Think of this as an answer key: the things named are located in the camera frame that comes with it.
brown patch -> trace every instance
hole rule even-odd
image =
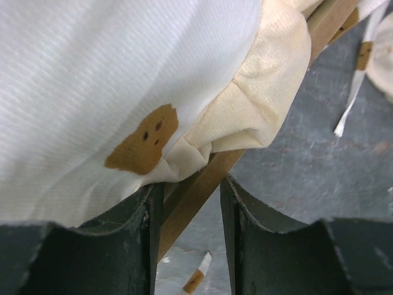
[[[343,25],[338,29],[337,33],[334,34],[332,40],[329,41],[329,44],[333,43],[338,38],[340,38],[343,34],[348,32],[358,22],[359,22],[359,10],[357,8],[355,8],[354,11],[352,11],[352,13],[349,15],[349,17],[343,23]]]
[[[362,43],[359,54],[357,55],[356,69],[360,71],[364,71],[366,69],[372,48],[373,43],[371,41]]]
[[[378,155],[382,154],[383,152],[386,152],[388,149],[391,148],[391,145],[389,143],[383,142],[383,143],[378,143],[374,149],[373,152],[376,152]]]
[[[199,269],[197,269],[192,275],[192,277],[189,279],[187,284],[184,285],[183,291],[187,294],[193,294],[195,292],[195,289],[200,285],[203,279],[203,273]]]
[[[113,150],[104,166],[139,175],[149,174],[161,160],[162,149],[178,126],[176,109],[170,104],[160,106]]]

